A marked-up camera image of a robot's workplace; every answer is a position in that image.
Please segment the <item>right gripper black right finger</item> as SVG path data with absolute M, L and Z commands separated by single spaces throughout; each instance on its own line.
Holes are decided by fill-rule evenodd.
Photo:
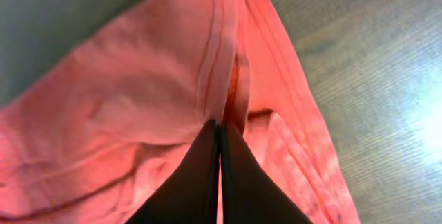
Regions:
M 223 221 L 307 224 L 311 221 L 263 171 L 232 124 L 219 127 Z

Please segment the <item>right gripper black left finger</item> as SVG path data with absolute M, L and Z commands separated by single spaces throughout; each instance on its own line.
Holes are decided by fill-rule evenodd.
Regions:
M 217 222 L 220 152 L 217 123 L 207 121 L 177 169 L 132 215 L 129 224 Z

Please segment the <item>red t-shirt with logo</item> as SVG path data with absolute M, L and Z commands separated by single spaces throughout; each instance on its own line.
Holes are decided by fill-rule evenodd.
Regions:
M 145 0 L 1 110 L 2 223 L 123 223 L 232 117 L 314 223 L 358 223 L 271 0 Z

